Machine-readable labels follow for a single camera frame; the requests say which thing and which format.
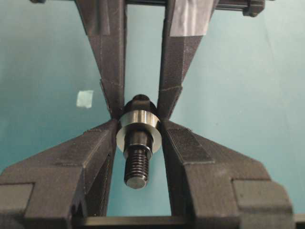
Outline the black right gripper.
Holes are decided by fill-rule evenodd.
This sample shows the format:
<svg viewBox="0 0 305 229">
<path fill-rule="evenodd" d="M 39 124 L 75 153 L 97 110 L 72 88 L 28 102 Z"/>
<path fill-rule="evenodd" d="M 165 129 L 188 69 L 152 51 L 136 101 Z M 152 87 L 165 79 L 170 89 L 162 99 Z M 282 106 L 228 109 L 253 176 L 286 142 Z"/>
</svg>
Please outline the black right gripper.
<svg viewBox="0 0 305 229">
<path fill-rule="evenodd" d="M 240 11 L 256 17 L 265 0 L 126 0 L 127 4 L 166 6 L 158 95 L 158 116 L 169 119 L 196 50 L 214 10 Z"/>
</svg>

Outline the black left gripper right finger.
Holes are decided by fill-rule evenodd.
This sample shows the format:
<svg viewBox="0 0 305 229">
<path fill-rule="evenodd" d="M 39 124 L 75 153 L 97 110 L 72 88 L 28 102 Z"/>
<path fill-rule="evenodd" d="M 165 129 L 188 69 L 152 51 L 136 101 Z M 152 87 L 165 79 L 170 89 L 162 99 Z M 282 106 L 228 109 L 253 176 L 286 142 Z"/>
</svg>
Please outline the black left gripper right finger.
<svg viewBox="0 0 305 229">
<path fill-rule="evenodd" d="M 161 125 L 171 213 L 197 229 L 293 229 L 283 186 L 264 165 L 171 121 Z"/>
</svg>

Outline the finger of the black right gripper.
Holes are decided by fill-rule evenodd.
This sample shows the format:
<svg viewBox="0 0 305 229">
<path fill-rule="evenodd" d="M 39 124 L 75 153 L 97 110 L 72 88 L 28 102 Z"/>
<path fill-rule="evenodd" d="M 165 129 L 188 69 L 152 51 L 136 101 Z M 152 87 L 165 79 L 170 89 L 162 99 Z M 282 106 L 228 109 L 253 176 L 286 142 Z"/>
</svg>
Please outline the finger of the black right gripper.
<svg viewBox="0 0 305 229">
<path fill-rule="evenodd" d="M 100 75 L 101 87 L 111 118 L 124 109 L 126 11 L 123 0 L 77 0 Z"/>
</svg>

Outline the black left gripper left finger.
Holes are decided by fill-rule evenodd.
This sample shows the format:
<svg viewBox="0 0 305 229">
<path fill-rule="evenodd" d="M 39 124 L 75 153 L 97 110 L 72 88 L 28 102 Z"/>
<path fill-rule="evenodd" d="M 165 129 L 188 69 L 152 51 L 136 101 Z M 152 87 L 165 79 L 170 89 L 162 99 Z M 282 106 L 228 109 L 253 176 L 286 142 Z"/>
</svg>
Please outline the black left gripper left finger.
<svg viewBox="0 0 305 229">
<path fill-rule="evenodd" d="M 7 167 L 0 176 L 3 229 L 70 229 L 71 219 L 104 216 L 110 192 L 118 122 Z"/>
</svg>

